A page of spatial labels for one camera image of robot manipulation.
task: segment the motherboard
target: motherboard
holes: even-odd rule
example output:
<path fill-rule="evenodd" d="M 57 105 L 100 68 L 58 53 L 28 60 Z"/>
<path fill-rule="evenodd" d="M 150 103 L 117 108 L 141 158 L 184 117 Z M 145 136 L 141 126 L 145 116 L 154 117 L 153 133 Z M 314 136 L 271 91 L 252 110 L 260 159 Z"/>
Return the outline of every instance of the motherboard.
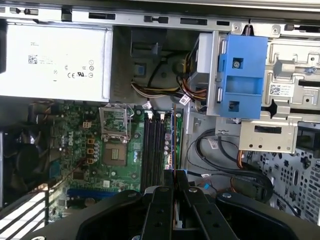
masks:
<path fill-rule="evenodd" d="M 125 104 L 61 104 L 51 131 L 51 150 L 59 158 L 50 177 L 60 184 L 51 190 L 49 221 L 124 190 L 160 184 L 162 170 L 173 167 L 172 119 L 171 111 L 154 114 Z M 178 168 L 182 112 L 175 119 Z"/>

